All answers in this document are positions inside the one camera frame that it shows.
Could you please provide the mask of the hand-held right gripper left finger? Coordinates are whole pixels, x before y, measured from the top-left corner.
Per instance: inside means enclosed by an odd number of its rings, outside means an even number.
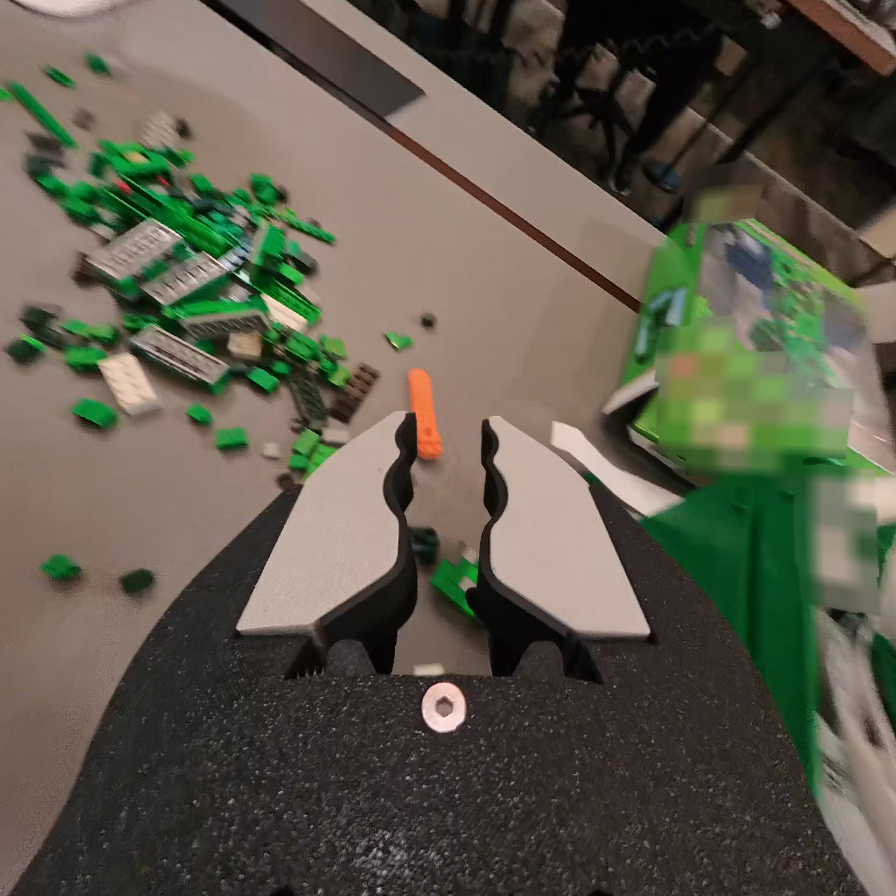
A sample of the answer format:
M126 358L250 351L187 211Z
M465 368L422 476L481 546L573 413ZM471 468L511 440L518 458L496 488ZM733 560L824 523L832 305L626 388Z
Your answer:
M406 516L417 438L416 415L393 412L308 477L238 619L239 636L305 637L322 658L358 641L375 671L391 674L418 598Z

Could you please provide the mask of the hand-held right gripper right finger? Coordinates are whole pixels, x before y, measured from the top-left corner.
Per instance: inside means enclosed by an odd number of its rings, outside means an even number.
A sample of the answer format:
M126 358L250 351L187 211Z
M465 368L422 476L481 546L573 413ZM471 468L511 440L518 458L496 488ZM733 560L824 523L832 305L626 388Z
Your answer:
M484 505L470 608L490 670L552 644L566 675L597 675L591 644L648 644L651 625L586 479L500 416L481 424Z

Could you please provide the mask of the green mosaic brick assembly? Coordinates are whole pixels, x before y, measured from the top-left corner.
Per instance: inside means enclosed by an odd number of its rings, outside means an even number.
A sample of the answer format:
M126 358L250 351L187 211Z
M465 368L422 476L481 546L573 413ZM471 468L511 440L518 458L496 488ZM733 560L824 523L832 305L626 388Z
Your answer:
M472 548L463 551L459 559L443 557L430 578L433 588L465 618L476 621L476 614L468 602L468 592L476 587L478 554Z

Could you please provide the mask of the white packing bag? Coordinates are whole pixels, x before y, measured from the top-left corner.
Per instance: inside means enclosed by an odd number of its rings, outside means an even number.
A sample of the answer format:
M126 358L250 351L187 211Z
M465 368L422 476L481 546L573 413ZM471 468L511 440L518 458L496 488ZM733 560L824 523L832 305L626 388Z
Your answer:
M876 618L815 614L817 801L867 894L895 893L894 644Z

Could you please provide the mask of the grey desk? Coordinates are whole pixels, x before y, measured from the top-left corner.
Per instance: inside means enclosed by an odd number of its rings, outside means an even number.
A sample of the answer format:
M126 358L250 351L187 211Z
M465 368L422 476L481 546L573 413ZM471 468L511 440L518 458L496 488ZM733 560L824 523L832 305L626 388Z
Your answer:
M661 234L347 2L306 2L425 97L377 125L198 2L54 20L2 3L2 82L54 114L93 109L129 138L151 108L185 118L219 185L268 173L334 232L309 248L323 330L382 372L364 430L433 378L445 455L415 468L411 510L445 542L485 522L479 422L564 420L599 442ZM87 431L70 407L104 384L58 357L2 357L2 894L51 831L120 678L187 583L278 495L288 397L235 384L211 404L251 449L222 454L157 379L161 410ZM39 565L69 554L73 581ZM136 596L120 575L148 568Z

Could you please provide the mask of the white paper strip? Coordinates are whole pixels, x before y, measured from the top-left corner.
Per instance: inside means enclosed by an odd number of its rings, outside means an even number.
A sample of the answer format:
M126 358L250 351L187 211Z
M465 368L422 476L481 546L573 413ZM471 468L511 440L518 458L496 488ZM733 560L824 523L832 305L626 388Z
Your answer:
M636 520L652 518L684 502L672 491L615 465L575 427L552 421L550 445L579 472L607 487Z

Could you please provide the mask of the orange brick separator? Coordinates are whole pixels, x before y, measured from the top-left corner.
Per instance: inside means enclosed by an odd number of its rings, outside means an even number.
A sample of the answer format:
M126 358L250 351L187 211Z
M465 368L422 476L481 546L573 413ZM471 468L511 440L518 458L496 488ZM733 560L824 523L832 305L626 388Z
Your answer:
M443 447L435 418L430 375L419 367L410 369L408 387L411 410L416 416L418 456L423 461L438 461Z

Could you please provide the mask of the pile of green toy bricks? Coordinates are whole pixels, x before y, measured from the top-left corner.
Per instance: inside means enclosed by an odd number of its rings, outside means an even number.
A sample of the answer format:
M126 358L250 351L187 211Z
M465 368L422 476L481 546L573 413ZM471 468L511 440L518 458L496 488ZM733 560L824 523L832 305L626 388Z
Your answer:
M300 487L348 442L336 425L379 378L368 364L348 367L342 339L313 333L319 266L297 237L332 247L335 236L300 218L286 187L263 172L230 189L215 185L195 169L189 122L166 109L151 108L133 138L88 145L98 122L91 108L75 106L64 123L15 81L2 82L2 103L28 119L28 182L97 240L77 252L71 280L105 290L118 314L88 322L30 300L2 356L27 367L54 353L73 373L97 376L108 398L78 399L71 413L99 432L161 408L149 368L210 396L238 380L266 398L284 389L293 442L285 452L264 442L261 454L287 458L282 491Z

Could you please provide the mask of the green toy box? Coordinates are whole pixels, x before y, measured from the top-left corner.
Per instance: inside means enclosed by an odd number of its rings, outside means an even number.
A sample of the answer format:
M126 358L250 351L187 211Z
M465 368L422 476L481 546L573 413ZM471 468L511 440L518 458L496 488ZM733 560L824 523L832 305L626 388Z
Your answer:
M654 360L666 327L730 318L743 350L780 352L821 385L853 391L845 465L894 474L894 433L859 293L785 239L746 219L681 223L657 248L620 387L603 414L621 439L672 469L658 448Z

